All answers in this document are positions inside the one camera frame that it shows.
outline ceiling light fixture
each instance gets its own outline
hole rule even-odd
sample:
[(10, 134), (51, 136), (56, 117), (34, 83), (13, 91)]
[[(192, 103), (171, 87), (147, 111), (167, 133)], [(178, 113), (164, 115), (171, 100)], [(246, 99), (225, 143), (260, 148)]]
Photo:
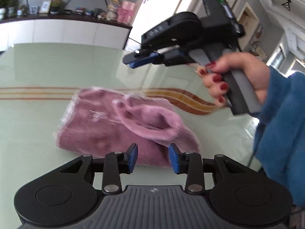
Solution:
[(290, 3), (291, 3), (291, 0), (287, 0), (287, 2), (282, 3), (282, 5), (290, 11)]

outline red fingernail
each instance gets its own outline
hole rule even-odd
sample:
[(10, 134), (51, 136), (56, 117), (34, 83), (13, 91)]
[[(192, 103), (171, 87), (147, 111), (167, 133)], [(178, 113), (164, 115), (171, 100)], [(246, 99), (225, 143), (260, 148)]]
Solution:
[(221, 90), (227, 90), (228, 88), (229, 88), (229, 85), (227, 83), (220, 85)]
[(199, 71), (199, 73), (200, 73), (200, 75), (204, 75), (204, 74), (206, 74), (206, 71), (205, 71), (204, 69), (201, 69), (201, 70)]
[(213, 62), (211, 62), (210, 64), (208, 64), (208, 65), (206, 65), (206, 68), (213, 68), (213, 67), (215, 67), (215, 65), (216, 65), (216, 62), (215, 61), (213, 61)]
[(218, 102), (223, 103), (225, 100), (222, 98), (222, 96), (218, 97)]
[(221, 80), (222, 80), (222, 75), (220, 75), (220, 74), (217, 74), (213, 77), (214, 83), (220, 82)]

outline pink garment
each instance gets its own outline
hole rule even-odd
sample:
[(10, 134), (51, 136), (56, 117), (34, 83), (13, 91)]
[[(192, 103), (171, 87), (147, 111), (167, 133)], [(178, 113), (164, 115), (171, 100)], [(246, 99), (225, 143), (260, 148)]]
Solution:
[(134, 14), (135, 4), (130, 1), (123, 1), (117, 9), (117, 21), (128, 24)]
[(184, 126), (170, 102), (103, 88), (75, 94), (57, 133), (59, 148), (105, 157), (138, 144), (137, 164), (170, 166), (168, 146), (200, 153), (196, 136)]

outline white cabinet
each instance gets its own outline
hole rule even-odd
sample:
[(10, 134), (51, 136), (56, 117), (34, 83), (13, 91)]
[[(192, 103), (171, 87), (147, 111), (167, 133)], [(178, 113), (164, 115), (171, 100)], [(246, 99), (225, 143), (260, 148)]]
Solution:
[(96, 32), (94, 45), (123, 49), (129, 31), (129, 29), (123, 27), (100, 24)]
[(98, 23), (64, 20), (63, 43), (93, 45)]
[(34, 20), (10, 22), (9, 47), (13, 44), (33, 43)]
[(0, 24), (0, 52), (6, 51), (9, 41), (9, 24)]
[(34, 43), (62, 42), (65, 20), (39, 19), (35, 20)]

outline finger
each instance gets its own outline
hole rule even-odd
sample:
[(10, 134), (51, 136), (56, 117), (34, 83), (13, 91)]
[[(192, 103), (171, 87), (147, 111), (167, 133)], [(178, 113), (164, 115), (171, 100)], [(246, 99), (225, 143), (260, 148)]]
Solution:
[(222, 76), (218, 73), (208, 74), (203, 77), (203, 84), (207, 88), (212, 87), (215, 83), (222, 81)]
[(214, 103), (217, 107), (225, 107), (227, 105), (227, 100), (224, 96), (219, 96), (214, 100)]
[(225, 95), (229, 90), (229, 85), (226, 82), (215, 83), (209, 88), (211, 97), (217, 99), (219, 96)]
[(255, 62), (256, 58), (245, 52), (233, 52), (221, 56), (216, 62), (213, 62), (206, 67), (213, 72), (225, 73), (230, 68), (244, 69), (247, 63)]
[(197, 71), (196, 72), (197, 72), (198, 76), (201, 77), (201, 78), (203, 78), (204, 75), (206, 75), (208, 73), (206, 71), (206, 68), (203, 67), (203, 66), (200, 66), (200, 65), (197, 66)]

